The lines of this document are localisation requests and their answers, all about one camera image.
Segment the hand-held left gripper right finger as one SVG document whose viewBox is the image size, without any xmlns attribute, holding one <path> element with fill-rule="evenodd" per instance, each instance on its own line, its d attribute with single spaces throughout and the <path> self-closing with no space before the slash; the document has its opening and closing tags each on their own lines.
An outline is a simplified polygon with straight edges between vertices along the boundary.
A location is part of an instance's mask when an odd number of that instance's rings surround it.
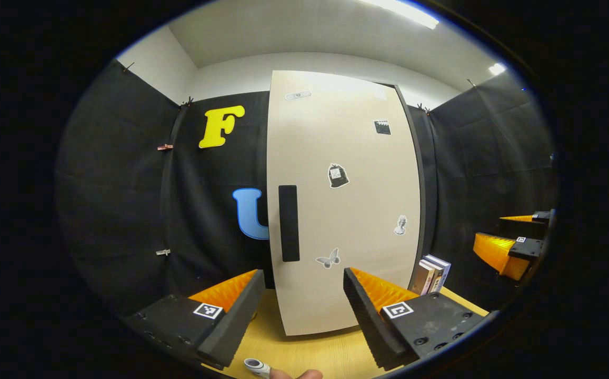
<svg viewBox="0 0 609 379">
<path fill-rule="evenodd" d="M 374 362 L 385 371 L 428 364 L 490 320 L 448 295 L 418 295 L 356 268 L 344 269 L 343 290 Z"/>
</svg>

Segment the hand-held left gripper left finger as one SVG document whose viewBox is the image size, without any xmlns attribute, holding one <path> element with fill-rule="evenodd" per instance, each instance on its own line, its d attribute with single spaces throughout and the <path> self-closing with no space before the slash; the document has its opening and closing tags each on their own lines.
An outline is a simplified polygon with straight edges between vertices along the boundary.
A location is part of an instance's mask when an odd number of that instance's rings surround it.
<svg viewBox="0 0 609 379">
<path fill-rule="evenodd" d="M 263 270 L 252 270 L 194 295 L 167 295 L 124 322 L 181 362 L 223 370 L 232 363 L 264 290 Z"/>
</svg>

